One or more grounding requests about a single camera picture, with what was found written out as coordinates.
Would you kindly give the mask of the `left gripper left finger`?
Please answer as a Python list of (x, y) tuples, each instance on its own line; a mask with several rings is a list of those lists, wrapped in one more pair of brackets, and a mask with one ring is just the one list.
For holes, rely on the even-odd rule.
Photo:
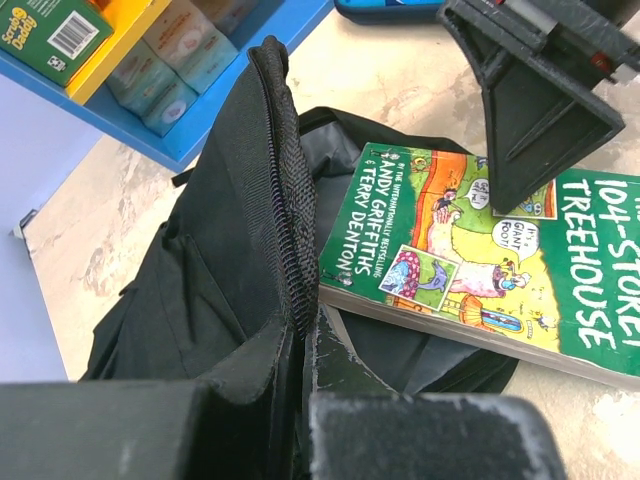
[(294, 334), (270, 325), (195, 380), (1, 389), (5, 479), (287, 479)]

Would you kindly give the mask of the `green 104-storey treehouse book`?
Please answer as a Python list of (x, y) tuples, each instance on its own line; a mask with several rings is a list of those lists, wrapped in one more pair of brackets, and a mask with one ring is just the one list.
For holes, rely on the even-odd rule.
[(639, 386), (639, 180), (569, 169), (508, 213), (483, 157), (369, 143), (320, 258), (331, 306)]

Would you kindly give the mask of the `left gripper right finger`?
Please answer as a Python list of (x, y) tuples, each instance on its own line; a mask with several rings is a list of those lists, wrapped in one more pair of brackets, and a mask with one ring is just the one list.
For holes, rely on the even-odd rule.
[(313, 479), (564, 479), (553, 434), (529, 402), (489, 394), (401, 395), (323, 306), (304, 364)]

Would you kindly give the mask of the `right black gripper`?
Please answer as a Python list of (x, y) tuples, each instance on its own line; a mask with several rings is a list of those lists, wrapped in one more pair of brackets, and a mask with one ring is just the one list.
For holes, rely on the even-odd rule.
[(447, 1), (438, 17), (481, 88), (490, 204), (500, 213), (612, 140), (622, 115), (594, 94), (639, 76), (623, 27), (637, 1)]

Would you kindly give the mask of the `black backpack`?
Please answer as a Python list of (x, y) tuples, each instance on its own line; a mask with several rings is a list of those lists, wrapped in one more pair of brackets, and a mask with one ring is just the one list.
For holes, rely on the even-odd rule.
[[(339, 110), (298, 114), (288, 54), (266, 38), (219, 112), (134, 280), (94, 330), (88, 380), (255, 376), (304, 354), (305, 391), (499, 393), (517, 360), (318, 301), (318, 252), (368, 139), (400, 133)], [(272, 340), (265, 353), (258, 342)]]

